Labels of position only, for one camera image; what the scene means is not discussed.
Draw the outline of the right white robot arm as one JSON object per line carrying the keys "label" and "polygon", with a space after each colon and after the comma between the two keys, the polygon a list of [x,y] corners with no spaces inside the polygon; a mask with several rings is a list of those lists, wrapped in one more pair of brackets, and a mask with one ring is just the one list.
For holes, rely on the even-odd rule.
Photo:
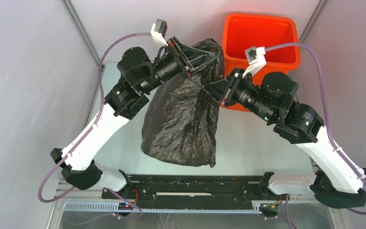
{"label": "right white robot arm", "polygon": [[260,197],[294,194],[314,197],[336,209],[363,207],[366,191],[361,176],[366,177],[366,168],[349,166],[345,153],[333,149],[322,117],[311,106],[294,100],[298,87],[283,72],[268,73],[261,85],[254,85],[250,74],[235,68],[204,88],[219,104],[240,104],[273,125],[275,133],[304,150],[319,166],[317,172],[307,175],[264,173],[258,186]]}

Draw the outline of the black plastic trash bag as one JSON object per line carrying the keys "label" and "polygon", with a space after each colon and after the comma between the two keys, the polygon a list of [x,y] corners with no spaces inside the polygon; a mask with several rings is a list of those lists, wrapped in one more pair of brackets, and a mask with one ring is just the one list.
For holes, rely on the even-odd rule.
{"label": "black plastic trash bag", "polygon": [[203,86],[223,78],[223,50],[211,38],[193,47],[216,59],[192,77],[179,74],[157,88],[145,113],[141,150],[166,163],[214,167],[219,104]]}

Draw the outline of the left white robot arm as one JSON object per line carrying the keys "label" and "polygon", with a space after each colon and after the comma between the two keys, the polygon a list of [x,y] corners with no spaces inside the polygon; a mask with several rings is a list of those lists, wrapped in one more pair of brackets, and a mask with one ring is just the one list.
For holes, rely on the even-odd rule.
{"label": "left white robot arm", "polygon": [[126,50],[117,65],[121,77],[108,94],[101,93],[96,116],[67,147],[52,150],[67,183],[80,190],[111,189],[122,199],[130,196],[126,175],[100,167],[95,155],[149,102],[151,91],[177,75],[193,76],[217,60],[216,53],[185,45],[176,37],[166,40],[163,48],[165,55],[154,62],[142,47]]}

